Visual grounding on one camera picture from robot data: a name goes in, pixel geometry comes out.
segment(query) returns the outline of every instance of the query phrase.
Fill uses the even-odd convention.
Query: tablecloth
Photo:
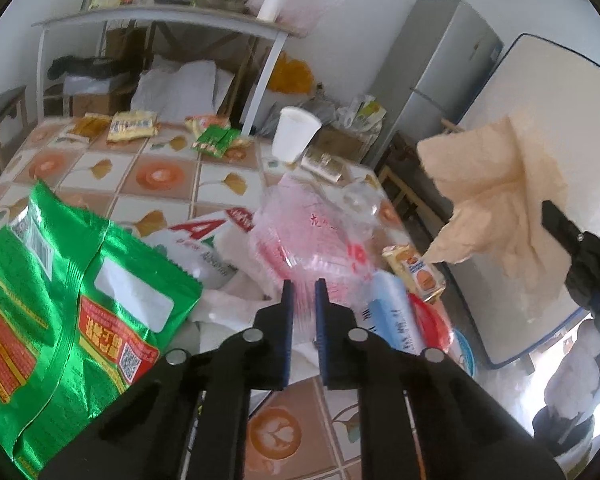
[[[253,139],[222,159],[190,149],[184,127],[163,125],[157,138],[92,145],[59,139],[70,120],[36,127],[0,177],[0,228],[27,205],[36,178],[65,202],[93,210],[144,237],[187,219],[227,208],[256,210],[264,190],[291,172],[328,197],[335,189],[297,165],[279,162]],[[342,179],[366,182],[382,195],[379,245],[410,239],[373,171],[349,164]],[[319,378],[273,394],[250,423],[245,478],[359,480],[360,423],[354,391],[328,392]]]

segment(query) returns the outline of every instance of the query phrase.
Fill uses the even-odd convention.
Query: clear plastic bag
[[[296,28],[303,34],[309,34],[320,19],[331,9],[343,5],[346,0],[284,0],[276,22]],[[258,15],[264,0],[249,0],[247,8]]]
[[[286,174],[269,188],[254,217],[250,251],[277,288],[295,285],[294,344],[315,338],[316,280],[324,278],[330,300],[355,311],[366,308],[375,270],[359,228],[308,183]]]

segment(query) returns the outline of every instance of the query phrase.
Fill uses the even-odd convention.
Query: white paper cup
[[[282,162],[295,162],[321,126],[320,119],[302,108],[282,108],[271,154]]]

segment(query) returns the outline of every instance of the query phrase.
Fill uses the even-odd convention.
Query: pink plastic bag
[[[294,344],[315,338],[316,280],[326,280],[333,303],[366,308],[366,290],[375,269],[364,231],[313,186],[285,175],[269,188],[254,224],[251,254],[277,288],[282,288],[283,280],[294,282]]]

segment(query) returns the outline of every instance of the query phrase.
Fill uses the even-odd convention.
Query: cardboard box
[[[146,27],[109,29],[104,55],[114,59],[124,59],[128,62],[130,72],[142,72],[146,32]]]
[[[84,117],[86,113],[114,115],[127,112],[137,87],[137,83],[132,83],[121,86],[110,94],[76,94],[72,99],[71,115]]]
[[[378,134],[357,134],[333,126],[323,126],[315,135],[312,145],[330,155],[360,162],[377,138]]]

